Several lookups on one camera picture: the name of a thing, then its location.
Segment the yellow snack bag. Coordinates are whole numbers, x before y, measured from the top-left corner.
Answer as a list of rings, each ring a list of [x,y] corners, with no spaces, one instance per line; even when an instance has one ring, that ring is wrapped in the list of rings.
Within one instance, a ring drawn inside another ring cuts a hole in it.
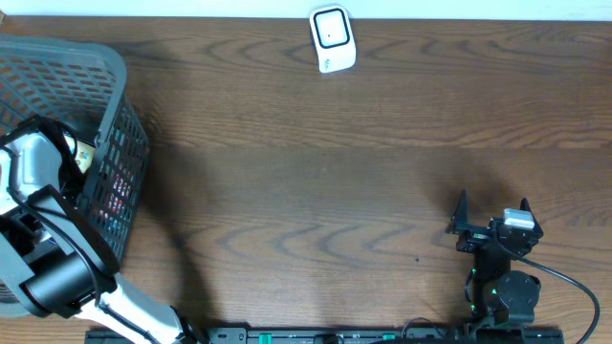
[[[75,156],[77,167],[85,174],[93,163],[96,148],[85,141],[75,140],[67,133],[64,134],[64,139],[70,148],[71,154]]]

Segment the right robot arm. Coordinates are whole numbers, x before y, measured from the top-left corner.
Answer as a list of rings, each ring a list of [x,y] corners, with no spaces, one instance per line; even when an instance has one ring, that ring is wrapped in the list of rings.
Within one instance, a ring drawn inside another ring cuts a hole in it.
[[[465,286],[472,305],[472,320],[466,334],[475,338],[494,330],[520,331],[535,321],[541,283],[538,278],[512,268],[512,261],[525,257],[538,244],[543,231],[526,199],[520,208],[506,208],[485,226],[469,222],[468,194],[459,201],[446,232],[458,237],[460,252],[473,256],[473,268]]]

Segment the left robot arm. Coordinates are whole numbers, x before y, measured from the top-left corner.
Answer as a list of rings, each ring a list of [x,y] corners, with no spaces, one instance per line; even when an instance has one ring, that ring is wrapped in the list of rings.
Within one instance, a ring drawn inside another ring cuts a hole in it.
[[[77,211],[83,184],[72,129],[33,116],[1,138],[1,282],[26,312],[79,318],[131,343],[208,336],[120,274],[116,253]]]

